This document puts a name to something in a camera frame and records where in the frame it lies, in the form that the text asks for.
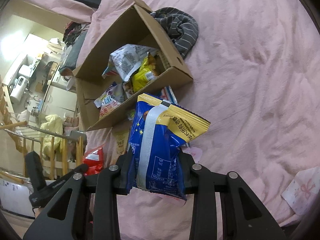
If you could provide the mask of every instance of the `white wall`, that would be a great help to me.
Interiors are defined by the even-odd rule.
[[[0,19],[0,76],[4,77],[19,55],[35,22],[6,12]]]
[[[59,38],[60,41],[63,39],[63,34],[59,33],[53,29],[50,29],[46,26],[43,26],[39,23],[35,23],[32,30],[30,31],[35,36],[38,36],[40,38],[43,38],[47,41],[49,41],[52,38]]]

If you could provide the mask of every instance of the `wooden staircase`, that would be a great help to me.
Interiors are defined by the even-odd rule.
[[[50,179],[56,179],[58,175],[65,175],[69,172],[69,170],[74,169],[76,166],[79,166],[82,163],[82,157],[84,152],[84,142],[83,137],[80,136],[78,140],[75,140],[69,136],[64,136],[56,133],[52,133],[46,130],[41,130],[37,127],[33,127],[28,125],[25,122],[17,122],[14,116],[13,108],[10,102],[9,92],[7,86],[1,83],[0,77],[0,112],[3,116],[3,120],[0,120],[0,130],[5,130],[11,139],[15,143],[16,149],[22,153],[23,157],[30,151],[35,150],[35,143],[37,144],[37,150],[35,150],[42,161],[42,166],[50,169]],[[50,160],[44,160],[43,158],[43,145],[44,145],[44,137],[51,138],[51,150],[50,150]],[[62,160],[55,161],[55,150],[54,150],[54,142],[55,138],[61,138],[61,146],[62,148]],[[68,162],[68,141],[73,141],[76,144],[76,162]],[[2,172],[0,168],[0,175],[14,176],[14,174],[10,174],[9,172]],[[27,172],[25,168],[25,163],[23,165],[23,177],[27,177]]]

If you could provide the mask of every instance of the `washing machine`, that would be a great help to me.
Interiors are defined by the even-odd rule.
[[[57,88],[61,88],[67,90],[67,84],[70,77],[64,77],[60,75],[59,69],[57,69],[56,73],[53,76],[51,81],[51,85]]]

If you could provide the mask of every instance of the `metal bolt head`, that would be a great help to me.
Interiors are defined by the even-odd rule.
[[[75,180],[78,180],[78,179],[81,179],[82,178],[82,174],[81,173],[75,173],[75,174],[73,174],[73,178],[75,179]]]
[[[193,168],[195,171],[199,171],[199,170],[201,170],[201,165],[198,164],[198,163],[196,163],[196,164],[193,164],[193,165],[192,165],[192,168]]]
[[[111,166],[109,167],[109,170],[111,170],[111,171],[116,171],[118,168],[119,168],[118,165],[113,164],[113,165],[111,165]]]
[[[229,173],[229,177],[232,178],[232,179],[236,179],[236,178],[238,178],[238,173],[232,171],[232,172]]]

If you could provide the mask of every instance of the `nutrition label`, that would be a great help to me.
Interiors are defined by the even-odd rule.
[[[177,179],[173,176],[173,173],[176,171],[176,169],[176,160],[170,162],[156,157],[153,166],[152,177],[154,179],[166,182],[166,184],[169,186],[173,186],[177,181]]]

